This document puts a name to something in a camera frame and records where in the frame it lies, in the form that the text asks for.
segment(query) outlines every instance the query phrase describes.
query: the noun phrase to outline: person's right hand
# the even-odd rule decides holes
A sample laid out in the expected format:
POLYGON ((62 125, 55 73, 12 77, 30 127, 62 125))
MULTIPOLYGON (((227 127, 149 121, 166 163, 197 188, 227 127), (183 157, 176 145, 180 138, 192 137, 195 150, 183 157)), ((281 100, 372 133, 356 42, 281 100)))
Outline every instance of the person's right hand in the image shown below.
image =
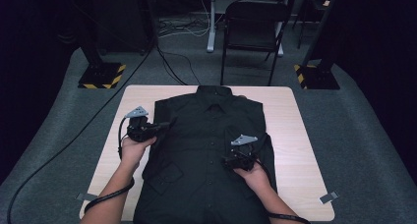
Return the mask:
POLYGON ((254 168, 252 168, 251 171, 245 171, 241 168, 233 170, 235 171, 235 173, 239 174, 243 179, 245 179, 246 184, 255 193, 270 188, 267 173, 257 162, 254 164, 254 168))

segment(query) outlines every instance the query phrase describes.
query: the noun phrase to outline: desk leg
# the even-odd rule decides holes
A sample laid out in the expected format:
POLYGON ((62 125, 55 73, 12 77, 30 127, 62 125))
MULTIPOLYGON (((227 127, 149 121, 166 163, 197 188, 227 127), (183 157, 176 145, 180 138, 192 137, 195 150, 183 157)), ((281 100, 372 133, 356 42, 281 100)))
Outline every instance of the desk leg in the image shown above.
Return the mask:
MULTIPOLYGON (((276 32, 279 32, 281 30, 282 23, 278 23, 276 26, 276 32)), ((279 44, 279 50, 278 50, 278 56, 282 57, 284 55, 284 50, 282 49, 282 42, 279 44)))
POLYGON ((208 53, 214 51, 215 39, 215 0, 211 0, 210 19, 209 19, 209 34, 208 34, 208 53))

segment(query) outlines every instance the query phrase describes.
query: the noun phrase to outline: gripper camera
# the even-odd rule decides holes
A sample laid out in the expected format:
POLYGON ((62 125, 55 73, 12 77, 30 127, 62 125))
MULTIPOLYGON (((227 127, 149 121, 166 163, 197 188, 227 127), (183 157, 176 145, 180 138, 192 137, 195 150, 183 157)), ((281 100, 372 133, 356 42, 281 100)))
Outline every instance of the gripper camera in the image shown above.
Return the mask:
POLYGON ((136 142, 143 142, 151 139, 159 130, 169 127, 169 123, 149 123, 147 114, 147 110, 142 106, 139 106, 125 116, 125 118, 129 118, 127 135, 136 142))
POLYGON ((231 169, 242 168, 250 171, 254 168, 254 163, 257 160, 257 154, 254 152, 253 142, 257 141, 256 137, 240 136, 238 139, 232 141, 229 155, 223 157, 223 164, 231 169))

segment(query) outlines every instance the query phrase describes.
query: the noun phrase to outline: hand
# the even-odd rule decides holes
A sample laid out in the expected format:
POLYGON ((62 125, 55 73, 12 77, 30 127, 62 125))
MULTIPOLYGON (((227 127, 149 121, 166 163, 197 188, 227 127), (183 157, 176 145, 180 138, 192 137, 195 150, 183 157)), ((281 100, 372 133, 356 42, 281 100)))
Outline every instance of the hand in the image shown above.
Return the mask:
POLYGON ((128 137, 124 138, 122 141, 122 161, 120 164, 132 169, 137 169, 146 148, 155 141, 156 137, 144 142, 136 142, 128 137))
POLYGON ((257 162, 254 164, 254 168, 252 168, 251 171, 245 171, 241 168, 233 169, 233 171, 235 171, 235 173, 239 174, 243 179, 245 179, 246 184, 255 193, 262 191, 266 188, 270 188, 267 173, 257 162))

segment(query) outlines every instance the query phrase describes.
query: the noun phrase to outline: black shirt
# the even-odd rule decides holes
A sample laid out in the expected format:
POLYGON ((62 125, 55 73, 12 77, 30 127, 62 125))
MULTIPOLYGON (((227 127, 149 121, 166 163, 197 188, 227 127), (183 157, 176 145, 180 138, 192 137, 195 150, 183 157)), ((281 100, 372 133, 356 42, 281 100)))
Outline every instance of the black shirt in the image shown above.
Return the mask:
POLYGON ((196 93, 156 101, 154 112, 154 122, 169 122, 170 129, 150 147, 135 223, 269 223, 255 193, 222 164, 233 140, 257 137, 255 152, 276 190, 262 103, 228 87, 199 86, 196 93))

